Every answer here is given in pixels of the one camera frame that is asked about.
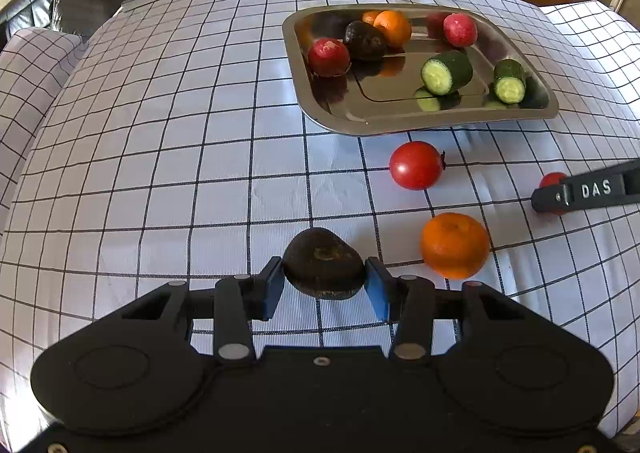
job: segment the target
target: cherry tomato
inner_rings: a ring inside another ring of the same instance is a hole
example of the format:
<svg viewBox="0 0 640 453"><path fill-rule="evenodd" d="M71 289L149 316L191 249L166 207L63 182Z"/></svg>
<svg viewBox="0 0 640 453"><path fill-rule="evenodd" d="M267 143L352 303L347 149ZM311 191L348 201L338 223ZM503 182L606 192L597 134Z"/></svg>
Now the cherry tomato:
<svg viewBox="0 0 640 453"><path fill-rule="evenodd" d="M391 177L396 184L415 190L436 184L445 167L444 152L439 154L431 144L422 141L399 146L389 161Z"/></svg>
<svg viewBox="0 0 640 453"><path fill-rule="evenodd" d="M562 172L551 172L547 173L543 176L540 181L539 188L546 188L546 186L552 186L554 184L560 184L560 180L566 177L566 173ZM564 211L551 211L552 215L564 215Z"/></svg>

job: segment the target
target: tablecloth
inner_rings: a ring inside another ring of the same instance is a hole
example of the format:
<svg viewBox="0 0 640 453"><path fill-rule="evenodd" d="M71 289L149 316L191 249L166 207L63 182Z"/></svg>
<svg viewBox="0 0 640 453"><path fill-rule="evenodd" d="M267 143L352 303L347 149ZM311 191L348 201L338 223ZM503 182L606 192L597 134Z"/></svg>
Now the tablecloth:
<svg viewBox="0 0 640 453"><path fill-rule="evenodd" d="M440 4L484 15L558 97L548 121L481 123L372 138L332 134L296 104L281 24L300 8ZM639 397L638 205L539 216L543 173L636 158L640 35L599 2L519 0L136 0L91 39L39 130L0 247L0 402L9 445L43 425L28 385L44 347L171 279L191 289L255 273L309 226L327 227L393 274L437 287L419 235L435 214L470 214L492 252L475 278L599 348L616 372L601 423L612 435ZM442 179L406 191L391 152L428 141ZM286 285L265 344L380 345L366 295L318 301ZM438 322L433 352L458 336ZM210 353L212 325L192 344Z"/></svg>

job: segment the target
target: sofa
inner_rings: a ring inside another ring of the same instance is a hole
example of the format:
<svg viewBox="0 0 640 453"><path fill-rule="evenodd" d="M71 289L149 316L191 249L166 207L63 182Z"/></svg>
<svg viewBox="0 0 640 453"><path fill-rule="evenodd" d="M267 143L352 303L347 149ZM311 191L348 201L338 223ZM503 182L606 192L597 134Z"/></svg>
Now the sofa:
<svg viewBox="0 0 640 453"><path fill-rule="evenodd" d="M0 50L20 29L51 24L52 0L11 0L0 10Z"/></svg>

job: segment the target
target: table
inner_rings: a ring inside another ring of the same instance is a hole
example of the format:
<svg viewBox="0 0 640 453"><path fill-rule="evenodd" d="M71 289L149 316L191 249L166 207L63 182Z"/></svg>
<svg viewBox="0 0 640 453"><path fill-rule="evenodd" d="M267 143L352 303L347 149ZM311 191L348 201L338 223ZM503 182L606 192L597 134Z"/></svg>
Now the table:
<svg viewBox="0 0 640 453"><path fill-rule="evenodd" d="M296 8L440 4L500 26L556 91L553 120L453 126L375 138L331 134L296 104L281 24ZM538 216L543 173L639 156L640 34L599 2L540 10L519 0L136 0L100 28L28 154L0 247L0 392L19 448L40 428L28 389L44 347L171 279L191 289L255 273L310 225L393 274L439 277L420 229L455 210L484 223L486 282L599 348L616 371L601 428L638 408L640 210ZM447 154L441 181L399 189L391 152L423 140ZM317 301L287 285L265 344L380 345L362 292ZM210 322L192 344L211 352ZM436 326L434 353L456 340Z"/></svg>

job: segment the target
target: plate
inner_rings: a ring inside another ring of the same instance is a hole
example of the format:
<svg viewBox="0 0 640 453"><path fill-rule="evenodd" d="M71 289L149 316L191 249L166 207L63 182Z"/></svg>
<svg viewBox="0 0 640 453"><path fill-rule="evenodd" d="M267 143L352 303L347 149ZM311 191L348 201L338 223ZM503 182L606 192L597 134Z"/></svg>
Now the plate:
<svg viewBox="0 0 640 453"><path fill-rule="evenodd" d="M433 28L434 17L459 13L443 6L395 4L412 24L412 37L402 52L381 62L353 62L346 75L319 78L306 64L318 38L342 39L346 26L380 4L349 4L309 8L283 23L284 42L293 85L303 112L324 128L350 136L373 136L435 126L512 119L549 119L558 114L558 100L538 71L515 44L479 14L465 11L476 22L478 42L463 49L474 69L473 79L456 96L425 100L420 69L431 56L453 47ZM519 105L505 105L489 94L495 64L505 58L522 65L527 94Z"/></svg>

